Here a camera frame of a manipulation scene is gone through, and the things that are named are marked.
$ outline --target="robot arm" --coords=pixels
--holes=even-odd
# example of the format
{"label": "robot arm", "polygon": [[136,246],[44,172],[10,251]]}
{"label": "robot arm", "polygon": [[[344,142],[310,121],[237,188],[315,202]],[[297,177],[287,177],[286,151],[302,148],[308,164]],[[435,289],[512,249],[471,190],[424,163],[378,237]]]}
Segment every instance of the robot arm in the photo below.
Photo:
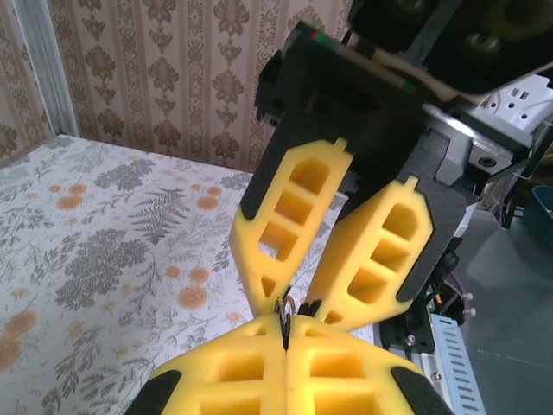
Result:
{"label": "robot arm", "polygon": [[[553,61],[551,2],[526,3],[354,0],[353,48],[296,26],[259,79],[276,129],[231,231],[256,318],[159,367],[127,415],[451,413],[417,366],[344,331],[379,322],[385,348],[433,351],[426,293],[456,266],[455,231],[531,151],[474,104]],[[339,189],[293,316],[281,299]]]}

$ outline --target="black rubber pad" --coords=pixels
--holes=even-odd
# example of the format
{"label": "black rubber pad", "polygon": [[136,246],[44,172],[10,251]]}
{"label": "black rubber pad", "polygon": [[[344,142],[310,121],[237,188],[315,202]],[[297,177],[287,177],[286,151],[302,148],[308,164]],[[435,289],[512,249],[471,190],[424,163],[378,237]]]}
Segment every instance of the black rubber pad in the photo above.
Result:
{"label": "black rubber pad", "polygon": [[180,379],[181,372],[169,370],[148,380],[124,415],[162,415]]}
{"label": "black rubber pad", "polygon": [[406,367],[393,367],[391,375],[415,415],[454,415],[429,380]]}

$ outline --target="orange flower pattern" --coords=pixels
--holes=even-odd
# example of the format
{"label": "orange flower pattern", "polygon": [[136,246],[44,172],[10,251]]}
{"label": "orange flower pattern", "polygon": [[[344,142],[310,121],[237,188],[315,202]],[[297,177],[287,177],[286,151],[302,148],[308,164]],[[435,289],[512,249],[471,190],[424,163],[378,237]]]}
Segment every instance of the orange flower pattern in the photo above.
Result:
{"label": "orange flower pattern", "polygon": [[69,193],[72,195],[81,195],[86,192],[86,185],[83,183],[76,183],[69,188]]}
{"label": "orange flower pattern", "polygon": [[29,294],[28,288],[16,288],[11,292],[11,296],[16,300],[21,300],[23,297]]}
{"label": "orange flower pattern", "polygon": [[210,196],[219,196],[221,193],[223,193],[222,188],[218,188],[217,186],[213,186],[207,190],[207,194]]}
{"label": "orange flower pattern", "polygon": [[15,412],[14,415],[26,415],[27,414],[27,406],[19,406]]}
{"label": "orange flower pattern", "polygon": [[83,198],[77,195],[63,196],[59,199],[55,206],[60,210],[72,210],[78,208],[83,202]]}
{"label": "orange flower pattern", "polygon": [[10,369],[21,353],[21,343],[11,337],[0,338],[0,374]]}
{"label": "orange flower pattern", "polygon": [[[23,405],[27,413],[51,412],[50,405],[58,413],[93,412],[97,399],[89,393],[121,405],[154,366],[251,319],[228,247],[250,175],[82,139],[51,143],[0,170],[0,182],[15,190],[0,203],[0,222],[8,223],[11,209],[32,209],[22,211],[21,227],[14,228],[17,215],[10,222],[8,234],[21,239],[10,250],[19,254],[0,270],[0,377],[16,384],[0,387],[0,402],[11,412]],[[48,160],[38,182],[35,166]],[[328,223],[339,205],[333,202]],[[298,271],[290,290],[296,303],[329,232],[321,228]],[[123,385],[131,372],[135,379]],[[60,410],[44,400],[52,391]],[[25,396],[31,399],[16,406]]]}
{"label": "orange flower pattern", "polygon": [[179,275],[181,275],[181,270],[178,266],[168,266],[167,270],[165,270],[165,275],[167,275],[169,278],[178,278]]}
{"label": "orange flower pattern", "polygon": [[207,292],[202,287],[187,287],[177,297],[177,302],[183,309],[194,310],[202,307],[207,301]]}
{"label": "orange flower pattern", "polygon": [[7,323],[4,324],[6,334],[18,337],[28,332],[33,324],[35,324],[35,313],[23,311],[15,316],[12,316]]}
{"label": "orange flower pattern", "polygon": [[190,272],[189,277],[193,283],[203,284],[209,278],[209,271],[206,268],[197,267]]}
{"label": "orange flower pattern", "polygon": [[203,210],[214,210],[218,204],[219,204],[219,201],[212,196],[201,197],[196,202],[196,206]]}

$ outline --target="beige patterned wall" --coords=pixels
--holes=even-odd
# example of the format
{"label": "beige patterned wall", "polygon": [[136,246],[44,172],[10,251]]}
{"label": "beige patterned wall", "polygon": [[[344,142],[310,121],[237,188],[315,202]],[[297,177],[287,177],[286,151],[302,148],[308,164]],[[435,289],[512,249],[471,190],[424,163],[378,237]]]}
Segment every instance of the beige patterned wall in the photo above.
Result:
{"label": "beige patterned wall", "polygon": [[16,13],[0,0],[0,166],[50,135]]}
{"label": "beige patterned wall", "polygon": [[50,0],[80,133],[235,169],[271,134],[256,79],[304,19],[343,36],[348,0]]}

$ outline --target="fern leaf pattern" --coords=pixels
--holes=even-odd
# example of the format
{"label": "fern leaf pattern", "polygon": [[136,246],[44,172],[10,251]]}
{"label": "fern leaf pattern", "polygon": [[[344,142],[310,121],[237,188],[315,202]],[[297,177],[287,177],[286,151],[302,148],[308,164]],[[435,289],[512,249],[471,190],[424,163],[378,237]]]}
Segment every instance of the fern leaf pattern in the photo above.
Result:
{"label": "fern leaf pattern", "polygon": [[129,217],[135,219],[132,225],[138,225],[136,230],[142,233],[143,237],[153,245],[171,233],[181,223],[179,220],[186,219],[186,212],[190,208],[186,206],[182,198],[185,196],[183,190],[160,188],[159,192],[149,192],[150,198],[137,204],[143,209],[137,214]]}

